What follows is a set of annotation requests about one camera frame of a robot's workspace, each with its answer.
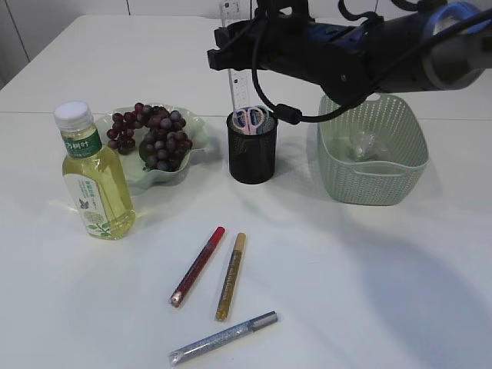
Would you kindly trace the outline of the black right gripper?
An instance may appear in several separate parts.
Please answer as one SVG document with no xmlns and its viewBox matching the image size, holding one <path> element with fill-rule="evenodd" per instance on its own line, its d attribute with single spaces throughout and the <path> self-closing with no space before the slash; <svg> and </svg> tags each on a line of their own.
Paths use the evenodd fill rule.
<svg viewBox="0 0 492 369">
<path fill-rule="evenodd" d="M 213 70 L 319 72 L 319 24 L 307 1 L 258 1 L 254 17 L 214 30 Z"/>
</svg>

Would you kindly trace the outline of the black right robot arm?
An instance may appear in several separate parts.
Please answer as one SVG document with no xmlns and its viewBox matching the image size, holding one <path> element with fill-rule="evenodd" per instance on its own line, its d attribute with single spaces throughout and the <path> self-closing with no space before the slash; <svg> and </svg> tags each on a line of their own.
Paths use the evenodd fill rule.
<svg viewBox="0 0 492 369">
<path fill-rule="evenodd" d="M 316 22 L 306 1 L 260 1 L 252 19 L 215 30 L 208 64 L 307 81 L 337 105 L 308 116 L 258 92 L 276 118 L 293 125 L 334 119 L 375 92 L 463 89 L 491 67 L 490 10 L 466 2 L 399 1 L 405 16 L 387 20 L 337 6 L 345 25 Z"/>
</svg>

